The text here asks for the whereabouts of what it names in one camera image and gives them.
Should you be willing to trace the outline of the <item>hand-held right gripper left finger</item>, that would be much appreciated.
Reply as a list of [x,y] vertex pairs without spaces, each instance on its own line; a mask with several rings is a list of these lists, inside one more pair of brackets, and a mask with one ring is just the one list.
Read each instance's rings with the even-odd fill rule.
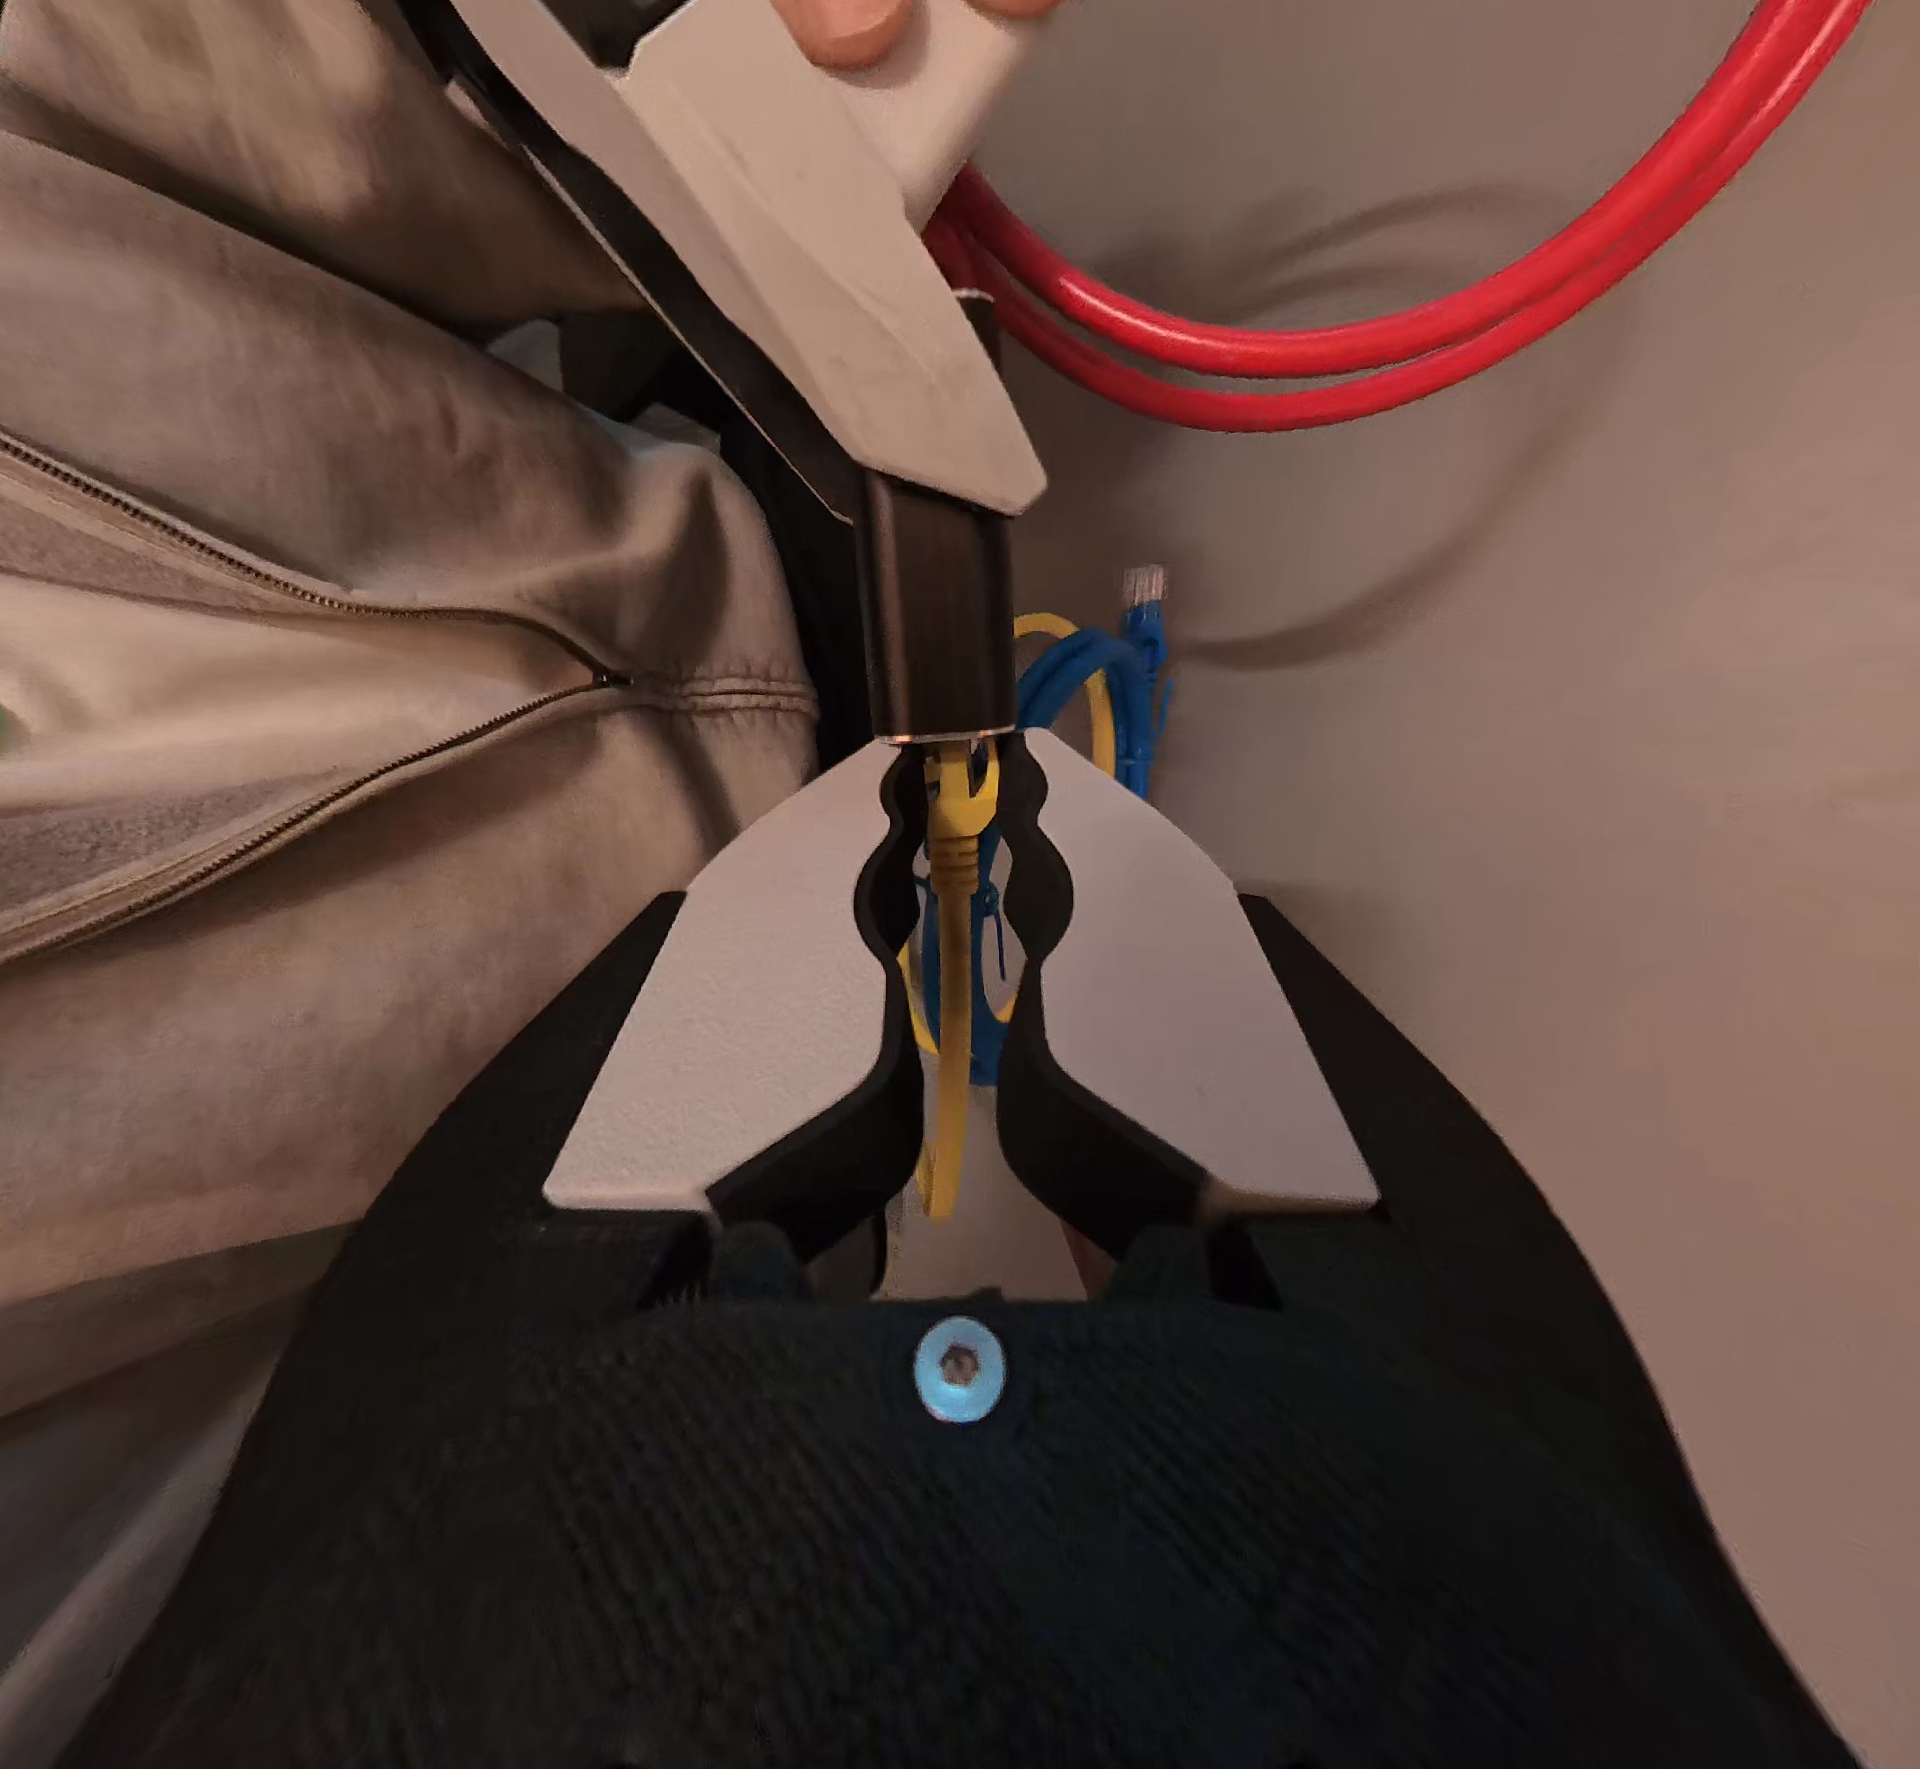
[[919,757],[870,742],[724,847],[667,918],[544,1202],[768,1224],[803,1259],[881,1217],[922,1139],[899,961],[921,844]]

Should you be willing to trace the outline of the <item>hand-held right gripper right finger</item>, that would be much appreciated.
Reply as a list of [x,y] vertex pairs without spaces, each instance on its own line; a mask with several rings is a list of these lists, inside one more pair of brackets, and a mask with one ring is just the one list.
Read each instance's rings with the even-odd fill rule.
[[1020,950],[996,1132],[1097,1249],[1146,1228],[1364,1215],[1379,1183],[1229,877],[1046,729],[1001,748]]

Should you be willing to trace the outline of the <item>black ethernet splitter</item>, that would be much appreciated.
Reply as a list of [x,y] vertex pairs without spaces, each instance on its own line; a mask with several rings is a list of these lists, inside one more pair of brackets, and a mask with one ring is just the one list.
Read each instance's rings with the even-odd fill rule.
[[1012,731],[1012,520],[868,471],[851,529],[876,738]]

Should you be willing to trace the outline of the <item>person's left forearm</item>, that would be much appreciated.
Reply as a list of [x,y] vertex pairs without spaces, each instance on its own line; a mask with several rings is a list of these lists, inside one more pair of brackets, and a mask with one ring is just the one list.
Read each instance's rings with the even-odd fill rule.
[[466,336],[640,308],[395,0],[4,0],[34,135]]

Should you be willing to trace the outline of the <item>black desk chair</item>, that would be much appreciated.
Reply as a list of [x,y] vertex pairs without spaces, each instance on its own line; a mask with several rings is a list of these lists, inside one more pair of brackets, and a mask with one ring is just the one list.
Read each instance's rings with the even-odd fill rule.
[[564,314],[557,336],[561,388],[572,402],[625,428],[709,447],[740,477],[780,560],[818,704],[818,766],[861,748],[872,715],[851,529],[649,309]]

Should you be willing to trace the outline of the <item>person's grey zip hoodie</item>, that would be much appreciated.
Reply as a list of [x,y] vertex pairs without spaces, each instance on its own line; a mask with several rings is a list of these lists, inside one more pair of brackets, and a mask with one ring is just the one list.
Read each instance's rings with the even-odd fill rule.
[[4,131],[4,1419],[254,1328],[812,771],[774,541],[488,345],[631,296],[463,121],[319,206]]

